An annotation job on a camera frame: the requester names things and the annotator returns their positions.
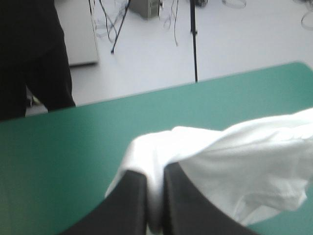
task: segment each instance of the green tabletop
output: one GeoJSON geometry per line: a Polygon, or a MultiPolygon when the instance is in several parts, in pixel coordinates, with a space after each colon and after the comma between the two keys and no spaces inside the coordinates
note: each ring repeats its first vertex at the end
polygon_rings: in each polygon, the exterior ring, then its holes
{"type": "MultiPolygon", "coordinates": [[[[0,123],[0,234],[54,235],[104,198],[128,143],[192,126],[222,130],[313,106],[313,72],[292,63],[0,123]]],[[[313,190],[296,212],[251,226],[309,235],[313,190]]]]}

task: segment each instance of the white cloth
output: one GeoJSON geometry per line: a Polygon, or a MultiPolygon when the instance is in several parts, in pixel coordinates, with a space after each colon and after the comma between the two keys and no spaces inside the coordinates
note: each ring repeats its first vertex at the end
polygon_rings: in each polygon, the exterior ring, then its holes
{"type": "Polygon", "coordinates": [[[265,117],[224,131],[175,127],[129,145],[106,196],[128,169],[148,181],[148,223],[160,231],[163,170],[180,163],[197,189],[235,221],[248,225],[297,209],[313,179],[313,108],[265,117]]]}

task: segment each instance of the tripod leg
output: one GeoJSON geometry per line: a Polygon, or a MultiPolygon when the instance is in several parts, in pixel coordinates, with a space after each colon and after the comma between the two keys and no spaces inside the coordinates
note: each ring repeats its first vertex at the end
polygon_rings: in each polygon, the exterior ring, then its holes
{"type": "Polygon", "coordinates": [[[196,17],[195,17],[195,0],[190,0],[190,26],[194,43],[194,61],[195,61],[195,82],[198,82],[198,69],[197,69],[197,45],[196,45],[196,17]]]}
{"type": "Polygon", "coordinates": [[[131,0],[128,0],[128,4],[125,8],[125,14],[123,15],[123,19],[122,19],[122,23],[121,23],[121,26],[119,27],[118,29],[118,33],[117,33],[117,36],[116,36],[116,39],[115,39],[115,42],[114,42],[114,45],[113,45],[113,48],[111,50],[111,54],[114,54],[114,49],[115,49],[115,45],[116,45],[116,42],[117,42],[117,39],[118,39],[118,36],[119,36],[119,33],[121,32],[121,28],[123,26],[123,23],[124,23],[124,20],[125,20],[125,17],[126,17],[126,14],[127,14],[127,11],[128,11],[128,8],[129,8],[129,4],[131,4],[131,0]]]}

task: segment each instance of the floor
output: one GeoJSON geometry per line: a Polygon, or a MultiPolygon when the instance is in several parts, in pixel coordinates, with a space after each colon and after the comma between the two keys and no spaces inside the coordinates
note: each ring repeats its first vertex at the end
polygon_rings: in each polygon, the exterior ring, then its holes
{"type": "MultiPolygon", "coordinates": [[[[103,4],[108,15],[115,18],[125,0],[103,0],[103,4]]],[[[97,38],[99,63],[71,68],[78,106],[194,82],[189,1],[179,1],[178,46],[174,20],[170,28],[166,21],[171,4],[165,0],[160,17],[151,20],[129,11],[114,55],[108,38],[97,38]]],[[[247,0],[243,9],[209,0],[204,8],[197,7],[199,81],[293,61],[313,68],[313,31],[301,26],[307,11],[307,6],[297,0],[247,0]]],[[[312,15],[306,21],[313,26],[312,15]]],[[[104,20],[98,1],[94,18],[104,20]]],[[[45,112],[41,106],[27,110],[28,115],[41,112],[45,112]]]]}

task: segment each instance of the person's leg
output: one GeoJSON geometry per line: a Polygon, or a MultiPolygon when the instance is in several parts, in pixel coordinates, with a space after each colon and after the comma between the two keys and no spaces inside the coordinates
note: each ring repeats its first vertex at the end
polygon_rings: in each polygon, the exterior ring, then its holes
{"type": "Polygon", "coordinates": [[[64,42],[32,62],[26,84],[48,111],[72,107],[72,79],[64,42]]]}
{"type": "Polygon", "coordinates": [[[0,121],[24,117],[26,85],[19,67],[0,69],[0,121]]]}

